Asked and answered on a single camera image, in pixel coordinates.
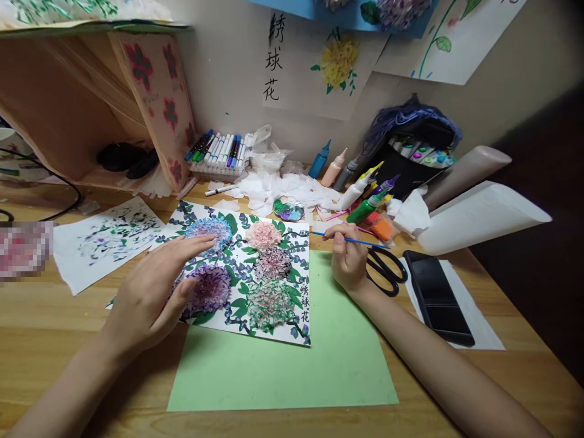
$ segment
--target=blue paper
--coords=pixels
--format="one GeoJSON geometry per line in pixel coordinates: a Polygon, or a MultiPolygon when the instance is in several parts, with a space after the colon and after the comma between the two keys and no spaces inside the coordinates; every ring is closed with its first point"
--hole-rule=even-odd
{"type": "MultiPolygon", "coordinates": [[[[365,30],[368,32],[382,32],[381,25],[369,24],[361,16],[361,4],[371,0],[353,0],[345,6],[340,6],[335,12],[331,12],[321,0],[248,0],[278,9],[293,15],[320,21],[331,26],[339,26],[343,29],[365,30]]],[[[421,38],[424,36],[428,22],[434,9],[440,0],[433,0],[432,6],[426,10],[406,31],[388,29],[390,33],[399,33],[408,38],[421,38]]]]}

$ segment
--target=blue paintbrush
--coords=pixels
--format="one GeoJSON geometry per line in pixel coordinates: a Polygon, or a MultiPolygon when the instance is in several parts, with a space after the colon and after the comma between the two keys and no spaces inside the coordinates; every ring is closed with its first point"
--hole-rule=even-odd
{"type": "MultiPolygon", "coordinates": [[[[316,235],[322,235],[322,236],[324,236],[324,233],[319,233],[319,232],[316,232],[316,231],[311,231],[311,233],[312,233],[312,234],[316,234],[316,235]]],[[[349,238],[347,238],[347,237],[345,237],[345,240],[346,240],[347,242],[361,243],[362,245],[377,246],[378,248],[391,249],[391,248],[390,248],[390,247],[388,247],[388,246],[378,245],[378,244],[376,244],[376,243],[369,243],[369,242],[364,242],[364,241],[362,241],[362,240],[349,239],[349,238]]]]}

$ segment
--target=blue paint bottle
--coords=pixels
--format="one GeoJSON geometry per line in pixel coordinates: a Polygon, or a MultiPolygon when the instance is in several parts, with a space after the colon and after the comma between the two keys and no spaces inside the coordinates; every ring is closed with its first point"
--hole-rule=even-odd
{"type": "Polygon", "coordinates": [[[310,172],[308,176],[311,178],[318,178],[318,176],[322,172],[322,168],[327,163],[327,158],[329,156],[329,145],[330,141],[328,141],[327,145],[322,148],[321,152],[316,156],[314,163],[312,163],[312,167],[310,168],[310,172]]]}

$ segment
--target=white wall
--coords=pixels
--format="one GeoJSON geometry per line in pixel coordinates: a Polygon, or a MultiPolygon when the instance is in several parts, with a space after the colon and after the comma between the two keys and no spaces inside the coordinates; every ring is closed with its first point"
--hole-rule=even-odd
{"type": "Polygon", "coordinates": [[[373,73],[350,120],[306,116],[262,106],[267,8],[246,0],[159,1],[195,28],[179,41],[197,127],[247,133],[271,123],[276,144],[304,162],[329,138],[333,154],[349,147],[356,155],[377,111],[412,92],[462,128],[462,155],[491,144],[584,77],[580,23],[563,1],[528,0],[465,86],[373,73]]]}

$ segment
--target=scissors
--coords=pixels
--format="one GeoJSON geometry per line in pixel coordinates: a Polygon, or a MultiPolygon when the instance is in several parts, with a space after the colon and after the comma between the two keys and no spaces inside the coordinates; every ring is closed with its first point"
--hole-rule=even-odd
{"type": "Polygon", "coordinates": [[[405,283],[408,280],[408,272],[406,271],[402,263],[396,256],[394,256],[391,252],[385,249],[377,248],[375,246],[369,248],[367,255],[367,264],[371,266],[375,271],[377,271],[383,278],[385,278],[389,282],[389,284],[391,284],[392,287],[391,291],[382,288],[381,286],[379,286],[379,284],[375,283],[373,278],[371,278],[371,276],[369,275],[369,272],[365,270],[367,278],[371,280],[373,284],[377,286],[379,290],[388,297],[396,296],[400,291],[398,283],[405,283]],[[388,266],[384,263],[384,261],[377,253],[389,257],[392,260],[392,262],[394,262],[395,265],[399,268],[401,272],[401,277],[395,275],[394,272],[388,268],[388,266]]]}

